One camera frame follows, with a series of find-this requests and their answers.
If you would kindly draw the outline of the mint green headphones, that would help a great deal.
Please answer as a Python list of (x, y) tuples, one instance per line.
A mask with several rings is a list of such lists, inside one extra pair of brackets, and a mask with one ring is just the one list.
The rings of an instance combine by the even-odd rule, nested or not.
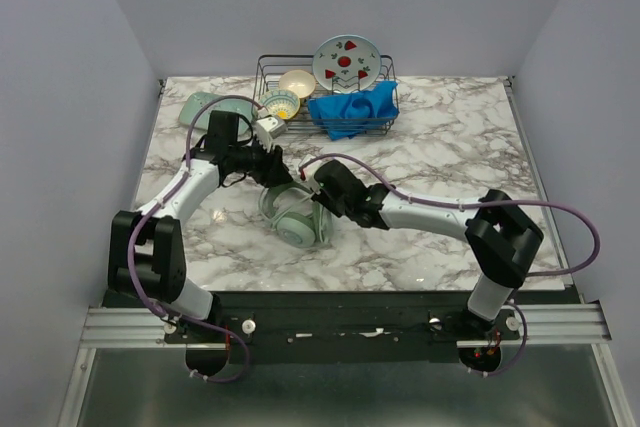
[[(300, 194), (284, 207), (276, 202), (284, 194)], [(304, 185), (291, 182), (278, 187), (264, 188), (258, 199), (258, 209), (270, 228), (289, 245), (308, 249), (316, 244), (328, 244), (333, 234), (333, 216)]]

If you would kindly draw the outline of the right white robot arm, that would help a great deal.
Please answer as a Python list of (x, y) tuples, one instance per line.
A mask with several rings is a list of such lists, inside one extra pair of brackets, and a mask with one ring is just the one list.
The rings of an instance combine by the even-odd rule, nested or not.
[(544, 240), (538, 225), (500, 190), (471, 200), (420, 199), (383, 181), (367, 186), (336, 159), (307, 162), (300, 177), (317, 202), (362, 228), (411, 229), (466, 242), (481, 275), (459, 318), (462, 331), (474, 339), (494, 330)]

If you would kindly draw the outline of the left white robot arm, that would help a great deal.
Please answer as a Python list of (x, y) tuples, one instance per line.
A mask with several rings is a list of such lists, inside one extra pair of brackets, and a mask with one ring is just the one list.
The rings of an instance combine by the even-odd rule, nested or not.
[(214, 340), (222, 327), (221, 301), (188, 279), (182, 227), (232, 174), (263, 187), (290, 182), (283, 150), (275, 143), (285, 130), (285, 122), (271, 115), (250, 121), (237, 113), (211, 112), (206, 133), (188, 141), (177, 174), (161, 192), (139, 210), (113, 218), (109, 288), (141, 300), (161, 317), (188, 317), (187, 329), (197, 340)]

